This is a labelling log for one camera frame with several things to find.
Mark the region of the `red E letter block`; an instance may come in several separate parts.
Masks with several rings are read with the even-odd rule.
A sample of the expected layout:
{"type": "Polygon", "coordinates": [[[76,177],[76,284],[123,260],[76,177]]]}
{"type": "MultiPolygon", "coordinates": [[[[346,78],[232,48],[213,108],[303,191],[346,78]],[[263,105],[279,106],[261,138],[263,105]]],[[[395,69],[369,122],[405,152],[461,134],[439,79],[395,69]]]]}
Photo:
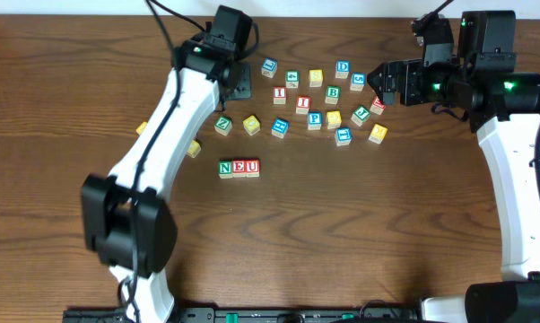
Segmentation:
{"type": "Polygon", "coordinates": [[[244,160],[234,160],[231,162],[231,166],[233,178],[242,178],[247,176],[246,162],[244,160]]]}

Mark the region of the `red U letter block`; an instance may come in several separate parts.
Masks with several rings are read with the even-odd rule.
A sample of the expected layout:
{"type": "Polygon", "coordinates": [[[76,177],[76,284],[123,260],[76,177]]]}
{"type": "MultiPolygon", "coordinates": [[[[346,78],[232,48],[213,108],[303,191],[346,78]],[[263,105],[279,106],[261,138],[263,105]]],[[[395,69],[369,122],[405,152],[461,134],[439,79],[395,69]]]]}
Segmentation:
{"type": "Polygon", "coordinates": [[[260,160],[246,160],[246,175],[248,178],[256,178],[260,176],[260,160]]]}

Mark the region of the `green N letter block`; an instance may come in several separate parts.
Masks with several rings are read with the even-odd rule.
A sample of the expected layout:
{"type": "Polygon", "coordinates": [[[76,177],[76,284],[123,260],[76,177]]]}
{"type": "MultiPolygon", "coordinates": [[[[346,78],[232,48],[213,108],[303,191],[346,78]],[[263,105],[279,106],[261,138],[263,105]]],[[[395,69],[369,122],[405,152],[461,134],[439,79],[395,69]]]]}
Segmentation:
{"type": "Polygon", "coordinates": [[[217,170],[221,179],[231,179],[233,177],[231,161],[219,161],[217,170]]]}

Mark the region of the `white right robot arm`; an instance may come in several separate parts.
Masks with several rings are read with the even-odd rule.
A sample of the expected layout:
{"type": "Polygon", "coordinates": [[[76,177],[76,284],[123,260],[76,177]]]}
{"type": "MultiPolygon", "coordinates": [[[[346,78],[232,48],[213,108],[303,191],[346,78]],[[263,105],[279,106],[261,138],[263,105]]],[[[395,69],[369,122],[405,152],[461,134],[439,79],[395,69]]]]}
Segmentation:
{"type": "Polygon", "coordinates": [[[421,302],[424,322],[540,322],[540,74],[519,73],[512,11],[466,11],[453,31],[438,11],[411,23],[422,57],[379,65],[368,85],[384,105],[463,110],[492,177],[502,279],[421,302]]]}

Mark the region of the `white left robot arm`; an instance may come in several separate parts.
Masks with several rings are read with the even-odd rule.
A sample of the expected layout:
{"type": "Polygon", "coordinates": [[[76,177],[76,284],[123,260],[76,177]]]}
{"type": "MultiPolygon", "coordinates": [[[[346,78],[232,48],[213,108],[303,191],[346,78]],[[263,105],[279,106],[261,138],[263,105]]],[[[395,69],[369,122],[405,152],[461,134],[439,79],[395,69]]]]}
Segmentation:
{"type": "Polygon", "coordinates": [[[132,322],[166,322],[175,308],[165,273],[177,239],[170,191],[205,120],[243,75],[237,40],[187,40],[173,51],[165,89],[144,131],[105,177],[81,188],[84,239],[119,281],[132,322]]]}

